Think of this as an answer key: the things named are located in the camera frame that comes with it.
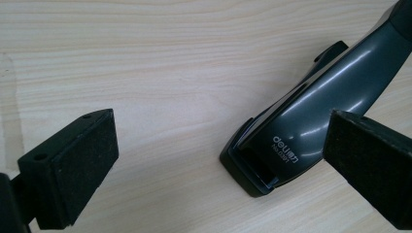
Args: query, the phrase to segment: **glossy gray plastic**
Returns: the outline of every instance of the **glossy gray plastic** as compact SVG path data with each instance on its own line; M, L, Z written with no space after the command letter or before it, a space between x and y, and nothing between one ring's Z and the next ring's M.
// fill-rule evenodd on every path
M411 1L399 1L395 9L399 5L410 8ZM232 142L228 155L236 164L255 160L270 170L269 181L262 178L263 168L242 165L241 171L260 192L267 194L322 159L332 110L363 115L391 82L412 50L410 38L391 23L393 9L356 45L253 119ZM402 17L409 24L410 13Z

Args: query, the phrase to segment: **light wood surface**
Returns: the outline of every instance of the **light wood surface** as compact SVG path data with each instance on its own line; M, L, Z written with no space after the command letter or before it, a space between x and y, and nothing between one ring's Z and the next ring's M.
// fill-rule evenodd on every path
M0 171L113 108L120 158L64 232L394 232L325 161L261 198L219 161L246 119L394 2L1 0ZM409 58L367 116L412 137L411 100Z

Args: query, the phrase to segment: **stapler brand logo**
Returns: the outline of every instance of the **stapler brand logo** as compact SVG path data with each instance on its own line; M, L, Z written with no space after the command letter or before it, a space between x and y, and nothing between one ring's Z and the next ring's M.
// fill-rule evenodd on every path
M273 138L273 143L273 150L279 155L282 160L285 161L285 163L288 163L289 161L291 161L292 163L299 161L296 155L294 155L294 152L291 150L291 148L289 148L288 145L282 142L282 139L280 137L275 136Z

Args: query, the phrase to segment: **wood grain surface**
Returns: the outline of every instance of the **wood grain surface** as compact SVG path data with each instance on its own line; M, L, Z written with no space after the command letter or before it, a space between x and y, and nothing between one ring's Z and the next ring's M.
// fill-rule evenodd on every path
M325 161L261 198L219 161L320 52L394 3L0 0L0 172L113 108L120 158L63 232L395 232ZM412 137L411 100L410 57L366 115Z

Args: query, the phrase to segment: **screw hole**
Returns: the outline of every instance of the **screw hole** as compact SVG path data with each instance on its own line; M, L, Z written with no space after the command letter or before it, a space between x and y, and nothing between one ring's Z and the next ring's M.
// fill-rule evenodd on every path
M40 161L40 160L43 160L43 159L45 159L45 158L47 158L47 157L48 157L47 154L45 154L45 153L40 153L40 154L34 155L34 160Z

